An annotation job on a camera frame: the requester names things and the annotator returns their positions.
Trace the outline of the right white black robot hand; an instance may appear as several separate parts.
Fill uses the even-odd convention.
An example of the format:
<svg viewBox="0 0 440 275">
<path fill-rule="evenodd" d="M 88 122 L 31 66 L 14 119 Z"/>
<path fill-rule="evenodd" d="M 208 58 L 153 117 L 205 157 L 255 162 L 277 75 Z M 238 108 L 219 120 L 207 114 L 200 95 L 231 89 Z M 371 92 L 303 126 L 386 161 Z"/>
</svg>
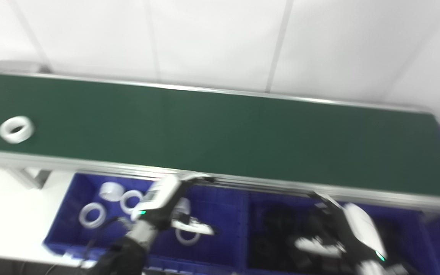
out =
<svg viewBox="0 0 440 275">
<path fill-rule="evenodd" d="M 352 202 L 339 204 L 327 194 L 312 192 L 310 198 L 320 199 L 332 219 L 335 244 L 326 245 L 319 236 L 297 237 L 292 242 L 299 251 L 324 257 L 346 256 L 353 264 L 369 263 L 382 266 L 386 262 L 386 249 L 373 219 Z"/>
</svg>

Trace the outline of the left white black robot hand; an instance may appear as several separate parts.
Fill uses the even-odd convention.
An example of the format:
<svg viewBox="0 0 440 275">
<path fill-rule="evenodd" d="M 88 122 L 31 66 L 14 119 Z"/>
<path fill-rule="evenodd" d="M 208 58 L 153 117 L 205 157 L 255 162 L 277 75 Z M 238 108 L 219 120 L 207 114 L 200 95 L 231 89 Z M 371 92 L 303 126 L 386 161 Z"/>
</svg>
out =
<svg viewBox="0 0 440 275">
<path fill-rule="evenodd" d="M 137 243 L 152 242 L 159 232 L 170 227 L 202 235 L 216 235 L 213 226 L 201 223 L 190 214 L 175 214 L 176 206 L 188 189 L 201 181 L 213 183 L 215 178 L 193 172 L 183 176 L 168 174 L 156 181 L 133 209 L 133 226 L 126 236 Z"/>
</svg>

